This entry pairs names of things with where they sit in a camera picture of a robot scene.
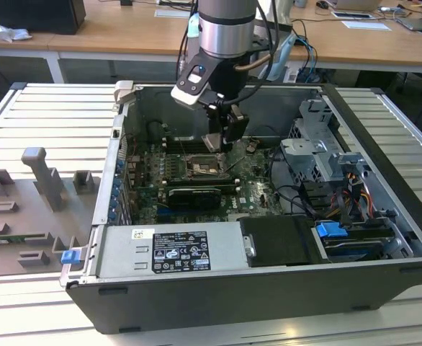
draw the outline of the black plastic cover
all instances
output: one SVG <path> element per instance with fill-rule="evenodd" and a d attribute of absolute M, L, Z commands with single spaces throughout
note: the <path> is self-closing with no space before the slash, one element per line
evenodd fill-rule
<path fill-rule="evenodd" d="M 240 225 L 242 234 L 253 239 L 256 250 L 256 256 L 248 258 L 250 267 L 322 262 L 312 233 L 313 222 L 306 216 L 242 218 Z"/>

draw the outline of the robotic arm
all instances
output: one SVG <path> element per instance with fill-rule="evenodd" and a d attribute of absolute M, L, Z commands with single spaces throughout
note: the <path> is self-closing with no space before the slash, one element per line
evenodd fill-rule
<path fill-rule="evenodd" d="M 182 71 L 171 96 L 185 107 L 201 105 L 207 110 L 209 134 L 203 141 L 211 152 L 227 152 L 241 139 L 249 119 L 238 104 L 252 96 L 270 74 L 279 42 L 275 0 L 271 7 L 275 43 L 258 0 L 199 0 L 200 49 Z M 268 40 L 253 34 L 258 8 Z M 262 51 L 269 55 L 251 60 Z M 248 72 L 266 62 L 263 78 L 250 92 L 240 95 Z"/>

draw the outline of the blue latch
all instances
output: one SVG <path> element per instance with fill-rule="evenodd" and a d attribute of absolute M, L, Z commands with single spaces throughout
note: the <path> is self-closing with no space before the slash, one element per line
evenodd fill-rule
<path fill-rule="evenodd" d="M 80 263 L 81 250 L 66 250 L 62 253 L 60 263 L 63 265 L 77 265 Z"/>
<path fill-rule="evenodd" d="M 340 227 L 339 222 L 322 222 L 317 226 L 320 238 L 324 236 L 348 236 L 347 231 Z"/>

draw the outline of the blue connector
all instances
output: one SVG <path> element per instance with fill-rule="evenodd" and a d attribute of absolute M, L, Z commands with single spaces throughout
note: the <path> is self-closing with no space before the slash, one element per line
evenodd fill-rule
<path fill-rule="evenodd" d="M 109 211 L 109 215 L 107 217 L 109 218 L 109 220 L 115 221 L 115 219 L 117 218 L 117 213 Z"/>
<path fill-rule="evenodd" d="M 113 209 L 115 209 L 118 206 L 118 201 L 117 200 L 111 200 L 109 203 L 109 206 Z"/>
<path fill-rule="evenodd" d="M 81 250 L 66 250 L 62 253 L 60 263 L 63 265 L 77 265 L 80 263 Z"/>
<path fill-rule="evenodd" d="M 122 183 L 123 181 L 121 179 L 113 179 L 113 185 L 116 187 L 121 186 Z"/>
<path fill-rule="evenodd" d="M 347 231 L 340 227 L 339 222 L 322 222 L 317 226 L 320 238 L 324 236 L 348 236 Z"/>
<path fill-rule="evenodd" d="M 116 187 L 112 189 L 112 196 L 118 197 L 120 195 L 120 190 L 118 190 Z"/>

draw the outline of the paper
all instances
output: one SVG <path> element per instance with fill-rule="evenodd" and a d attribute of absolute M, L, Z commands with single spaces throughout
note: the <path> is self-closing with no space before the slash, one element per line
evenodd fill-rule
<path fill-rule="evenodd" d="M 32 38 L 26 29 L 9 29 L 0 25 L 0 40 L 12 43 L 13 40 L 28 40 Z"/>
<path fill-rule="evenodd" d="M 349 29 L 392 31 L 387 25 L 382 23 L 350 22 L 347 20 L 343 20 L 342 22 Z"/>

